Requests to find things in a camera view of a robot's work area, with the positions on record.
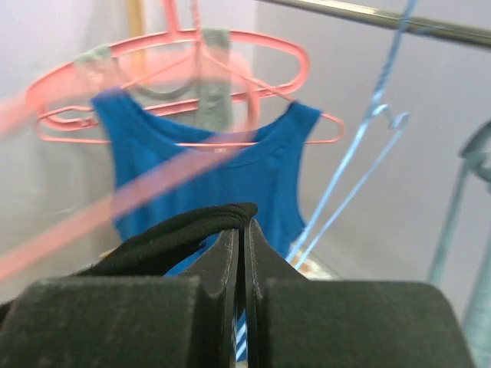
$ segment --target neckline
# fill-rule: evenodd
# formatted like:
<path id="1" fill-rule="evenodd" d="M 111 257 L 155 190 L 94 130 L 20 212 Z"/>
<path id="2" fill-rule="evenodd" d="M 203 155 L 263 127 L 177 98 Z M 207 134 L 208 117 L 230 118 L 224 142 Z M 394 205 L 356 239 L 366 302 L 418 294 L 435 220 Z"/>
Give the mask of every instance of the neckline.
<path id="1" fill-rule="evenodd" d="M 110 113 L 115 124 L 165 159 L 194 150 L 192 147 L 179 146 L 178 143 L 199 143 L 217 133 L 153 115 L 135 101 L 128 91 L 119 87 L 98 94 L 92 99 L 92 104 L 97 110 Z M 281 116 L 255 131 L 253 146 L 240 149 L 230 161 L 221 166 L 233 167 L 255 162 L 288 143 L 289 137 L 295 131 L 292 129 L 295 117 L 300 116 L 297 112 L 300 106 L 298 101 L 292 101 Z"/>

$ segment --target black fabric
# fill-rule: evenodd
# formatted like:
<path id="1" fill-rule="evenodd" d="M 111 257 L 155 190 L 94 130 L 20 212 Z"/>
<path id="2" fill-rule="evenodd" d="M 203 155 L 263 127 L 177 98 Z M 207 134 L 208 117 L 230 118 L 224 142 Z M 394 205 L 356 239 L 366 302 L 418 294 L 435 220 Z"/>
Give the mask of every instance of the black fabric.
<path id="1" fill-rule="evenodd" d="M 244 228 L 257 211 L 254 203 L 239 203 L 206 207 L 174 216 L 129 238 L 106 258 L 72 277 L 162 276 L 203 248 L 203 241 L 210 235 L 231 228 Z M 0 305 L 0 323 L 13 302 Z"/>

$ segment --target blue fabric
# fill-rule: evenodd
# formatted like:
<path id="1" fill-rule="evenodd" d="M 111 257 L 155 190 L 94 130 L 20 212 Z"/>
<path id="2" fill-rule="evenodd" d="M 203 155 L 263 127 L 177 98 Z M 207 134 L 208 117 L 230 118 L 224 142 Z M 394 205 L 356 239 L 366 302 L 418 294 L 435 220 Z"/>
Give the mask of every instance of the blue fabric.
<path id="1" fill-rule="evenodd" d="M 214 132 L 174 123 L 146 112 L 119 88 L 104 91 L 92 99 L 112 142 L 116 188 L 188 148 L 176 143 L 197 143 Z M 304 142 L 321 112 L 297 101 L 273 123 L 256 131 L 254 146 L 231 161 L 205 172 L 178 188 L 114 221 L 121 240 L 145 232 L 169 217 L 192 209 L 231 202 L 254 202 L 255 217 L 269 244 L 283 257 L 305 227 L 298 208 L 298 172 Z M 206 247 L 177 264 L 166 275 L 176 275 L 191 265 Z M 245 323 L 242 316 L 238 322 Z M 246 352 L 240 359 L 246 358 Z"/>

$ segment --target tank top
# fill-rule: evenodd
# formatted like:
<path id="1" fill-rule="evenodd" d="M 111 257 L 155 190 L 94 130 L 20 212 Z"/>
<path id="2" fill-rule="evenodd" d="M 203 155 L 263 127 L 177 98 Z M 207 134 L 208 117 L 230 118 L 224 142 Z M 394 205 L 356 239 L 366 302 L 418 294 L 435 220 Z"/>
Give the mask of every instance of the tank top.
<path id="1" fill-rule="evenodd" d="M 125 90 L 103 91 L 91 100 L 112 144 L 116 189 L 189 149 L 214 132 L 148 113 Z M 114 219 L 124 242 L 180 213 L 227 203 L 254 202 L 256 219 L 269 244 L 284 258 L 305 222 L 298 208 L 298 174 L 304 142 L 320 111 L 294 101 L 274 122 L 255 132 L 255 145 L 138 209 Z M 167 275 L 179 274 L 209 248 L 214 238 Z"/>

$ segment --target clothes rack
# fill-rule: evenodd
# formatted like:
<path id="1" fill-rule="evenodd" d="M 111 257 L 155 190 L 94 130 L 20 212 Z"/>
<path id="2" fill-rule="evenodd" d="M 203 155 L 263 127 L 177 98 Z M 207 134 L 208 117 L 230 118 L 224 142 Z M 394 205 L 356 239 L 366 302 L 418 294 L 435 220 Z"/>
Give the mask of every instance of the clothes rack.
<path id="1" fill-rule="evenodd" d="M 286 5 L 314 13 L 356 21 L 366 25 L 397 29 L 402 15 L 368 6 L 335 0 L 258 0 L 277 5 Z M 491 48 L 491 30 L 428 18 L 412 17 L 407 23 L 406 33 L 455 42 L 478 48 Z"/>

